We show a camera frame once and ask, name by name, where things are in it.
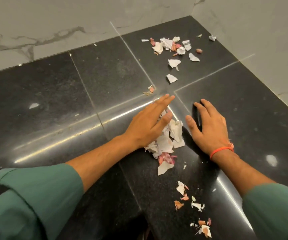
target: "green shirt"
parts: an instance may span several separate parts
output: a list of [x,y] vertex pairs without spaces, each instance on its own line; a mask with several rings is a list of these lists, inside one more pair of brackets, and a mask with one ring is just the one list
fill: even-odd
[[[55,240],[83,195],[78,173],[67,164],[2,169],[0,240]],[[288,240],[288,187],[254,187],[243,197],[243,210],[260,240]]]

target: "red thread bracelet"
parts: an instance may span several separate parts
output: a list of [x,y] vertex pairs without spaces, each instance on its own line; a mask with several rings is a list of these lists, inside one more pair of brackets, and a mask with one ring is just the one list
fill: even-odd
[[216,150],[214,150],[211,154],[210,154],[210,159],[212,160],[212,157],[214,156],[215,153],[221,151],[221,150],[226,150],[226,149],[229,149],[231,150],[232,152],[234,152],[234,149],[232,147],[228,147],[228,146],[224,146],[224,147],[220,147]]

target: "person's left hand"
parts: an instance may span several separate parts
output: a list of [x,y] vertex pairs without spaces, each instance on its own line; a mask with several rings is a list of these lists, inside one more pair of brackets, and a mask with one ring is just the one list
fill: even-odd
[[173,114],[169,111],[158,122],[157,120],[174,98],[174,95],[166,94],[148,105],[133,118],[123,136],[134,143],[135,149],[147,146],[161,135]]

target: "glossy black surface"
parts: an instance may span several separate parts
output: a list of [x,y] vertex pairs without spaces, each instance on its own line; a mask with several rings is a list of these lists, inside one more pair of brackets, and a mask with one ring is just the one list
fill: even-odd
[[[156,56],[151,44],[141,41],[174,36],[189,39],[190,52],[201,62],[191,62],[189,52]],[[170,93],[176,95],[170,104],[174,119],[182,121],[193,102],[210,100],[226,117],[241,158],[288,186],[288,107],[208,36],[188,16],[72,50],[71,57],[63,53],[1,71],[0,167],[66,162],[122,134],[142,108]],[[168,59],[182,61],[179,72]],[[178,81],[169,84],[167,74]],[[151,84],[156,91],[147,97],[142,92]],[[33,103],[39,106],[29,109]],[[174,168],[161,176],[158,162],[143,149],[122,159],[84,195],[58,239],[108,238],[126,225],[134,227],[140,214],[160,240],[204,239],[189,225],[209,217],[212,239],[256,239],[234,186],[185,128],[183,137],[186,146],[175,149]],[[190,201],[175,211],[178,180],[206,205],[203,212]]]

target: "wall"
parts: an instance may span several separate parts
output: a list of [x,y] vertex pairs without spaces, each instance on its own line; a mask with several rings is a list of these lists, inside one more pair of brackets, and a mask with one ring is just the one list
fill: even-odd
[[192,16],[288,105],[288,0],[196,0]]
[[188,16],[194,2],[0,0],[0,70],[115,37],[110,22],[125,34]]

